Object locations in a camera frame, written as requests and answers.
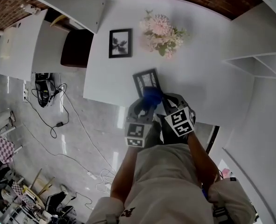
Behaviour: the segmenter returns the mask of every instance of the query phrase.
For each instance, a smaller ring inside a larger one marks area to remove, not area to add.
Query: black picture frame
[[[127,54],[118,54],[114,55],[113,52],[113,34],[119,32],[127,32],[128,33],[128,53]],[[119,30],[111,30],[109,34],[109,58],[122,58],[122,57],[132,57],[132,29],[119,29]]]
[[[151,84],[146,85],[144,83],[143,76],[145,75],[147,76],[149,75],[151,77],[151,80],[150,80]],[[136,73],[133,75],[133,79],[140,98],[143,97],[142,91],[143,91],[143,88],[146,86],[157,87],[158,89],[161,90],[161,86],[157,75],[157,70],[155,68]]]

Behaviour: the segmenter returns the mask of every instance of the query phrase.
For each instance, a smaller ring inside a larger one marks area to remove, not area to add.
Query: concrete floor
[[[58,74],[54,76],[56,83],[59,84]],[[23,86],[25,85],[30,90],[30,82],[24,84],[22,80],[0,75],[0,112],[10,109],[16,116],[15,126],[17,128],[8,135],[8,139],[15,144],[15,148],[23,146],[23,149],[14,157],[12,165],[29,184],[42,168],[40,179],[35,185],[37,191],[48,180],[55,177],[53,186],[42,195],[43,199],[58,192],[61,183],[67,186],[73,194],[78,192],[89,197],[92,200],[92,204],[87,205],[89,208],[85,204],[90,203],[90,200],[80,195],[69,203],[75,207],[75,218],[81,222],[87,221],[91,209],[100,197],[108,196],[108,193],[101,192],[106,190],[103,184],[97,187],[100,191],[96,190],[96,185],[102,181],[99,177],[91,178],[87,170],[97,176],[103,169],[111,170],[112,167],[118,170],[127,150],[123,130],[126,109],[84,99],[84,78],[85,69],[75,73],[61,74],[61,82],[68,85],[66,94],[70,102],[66,96],[63,96],[62,101],[69,112],[69,123],[55,128],[57,138],[53,139],[50,136],[50,128],[41,121],[29,103],[23,102]],[[39,106],[33,95],[30,95],[30,102],[50,126],[55,126],[61,121],[67,122],[67,113],[61,106],[59,96],[52,106],[45,108]],[[78,113],[85,130],[71,104]],[[204,148],[207,147],[211,130],[212,125],[201,123],[196,125],[196,134]],[[51,155],[42,145],[52,154],[64,154],[76,159],[87,170],[68,157]],[[67,196],[63,203],[67,203],[70,199],[71,196]]]

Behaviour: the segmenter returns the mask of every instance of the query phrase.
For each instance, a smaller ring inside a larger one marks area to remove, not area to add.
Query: forearm
[[[188,146],[196,167],[197,176],[207,191],[215,181],[220,180],[219,170],[205,152],[194,132],[188,136]]]
[[[110,197],[117,198],[123,203],[132,188],[135,173],[138,148],[129,147],[124,160],[113,180]]]

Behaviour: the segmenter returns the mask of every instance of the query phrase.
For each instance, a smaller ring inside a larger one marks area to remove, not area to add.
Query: white marker cube
[[[124,126],[126,145],[133,147],[144,147],[145,139],[151,128],[151,124],[126,122]]]
[[[194,115],[189,107],[165,117],[166,121],[178,137],[194,131]]]

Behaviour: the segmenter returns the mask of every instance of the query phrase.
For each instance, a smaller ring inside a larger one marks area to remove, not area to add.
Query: flower bouquet
[[[171,59],[176,50],[183,44],[183,36],[186,31],[177,30],[162,14],[152,15],[152,11],[146,11],[147,16],[140,22],[143,30],[141,45],[146,50],[157,50],[161,56]]]

